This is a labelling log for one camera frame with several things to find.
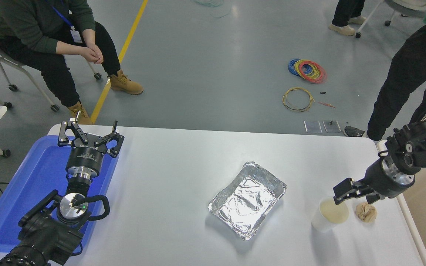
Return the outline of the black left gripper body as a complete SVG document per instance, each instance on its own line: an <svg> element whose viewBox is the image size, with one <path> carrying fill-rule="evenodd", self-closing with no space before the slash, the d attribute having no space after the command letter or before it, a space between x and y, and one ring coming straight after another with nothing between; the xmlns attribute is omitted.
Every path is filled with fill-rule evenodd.
<svg viewBox="0 0 426 266"><path fill-rule="evenodd" d="M100 174L105 153L105 145L100 147L86 145L71 147L71 153L66 165L66 172L70 175L83 172L89 174L90 177L97 177Z"/></svg>

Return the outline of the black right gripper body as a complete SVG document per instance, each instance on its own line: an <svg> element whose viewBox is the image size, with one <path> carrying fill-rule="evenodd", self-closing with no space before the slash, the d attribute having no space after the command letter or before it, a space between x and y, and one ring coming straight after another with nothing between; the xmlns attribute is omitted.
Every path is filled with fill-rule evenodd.
<svg viewBox="0 0 426 266"><path fill-rule="evenodd" d="M394 198L403 192L401 177L402 173L394 163L379 159L366 170L364 184L380 195Z"/></svg>

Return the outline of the seated person's right hand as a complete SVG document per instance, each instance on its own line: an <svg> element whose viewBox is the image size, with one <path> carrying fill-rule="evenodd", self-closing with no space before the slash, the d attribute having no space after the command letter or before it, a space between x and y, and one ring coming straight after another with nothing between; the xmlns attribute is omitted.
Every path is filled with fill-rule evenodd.
<svg viewBox="0 0 426 266"><path fill-rule="evenodd" d="M94 50L88 47L80 47L79 55L85 58L88 62L101 64L102 56L98 55Z"/></svg>

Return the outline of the seated person's left hand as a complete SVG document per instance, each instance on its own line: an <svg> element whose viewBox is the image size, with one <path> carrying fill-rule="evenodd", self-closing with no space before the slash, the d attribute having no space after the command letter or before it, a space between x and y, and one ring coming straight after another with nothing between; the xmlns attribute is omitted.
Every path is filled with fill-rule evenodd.
<svg viewBox="0 0 426 266"><path fill-rule="evenodd" d="M94 42L87 42L87 47L91 49L96 54L96 61L94 61L94 64L101 64L104 61L103 54L100 50L100 48L94 43Z"/></svg>

